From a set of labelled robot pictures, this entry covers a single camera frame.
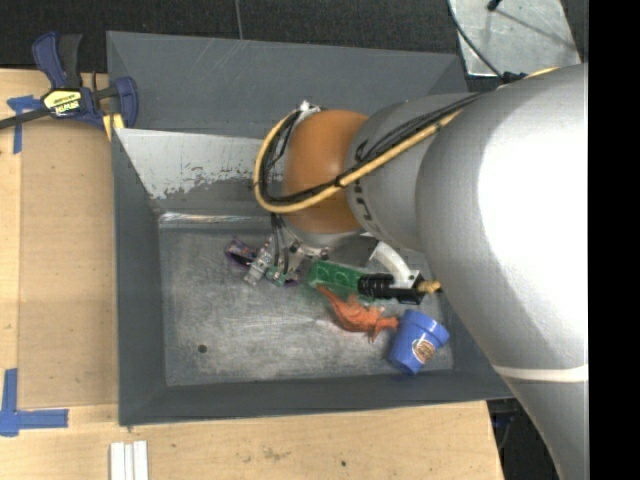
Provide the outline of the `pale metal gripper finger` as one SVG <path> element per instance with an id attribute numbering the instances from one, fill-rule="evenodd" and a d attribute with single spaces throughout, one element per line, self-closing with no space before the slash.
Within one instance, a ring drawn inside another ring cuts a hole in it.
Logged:
<path id="1" fill-rule="evenodd" d="M 271 267 L 271 253 L 267 247 L 262 247 L 256 258 L 251 262 L 244 281 L 249 285 L 256 285 Z"/>

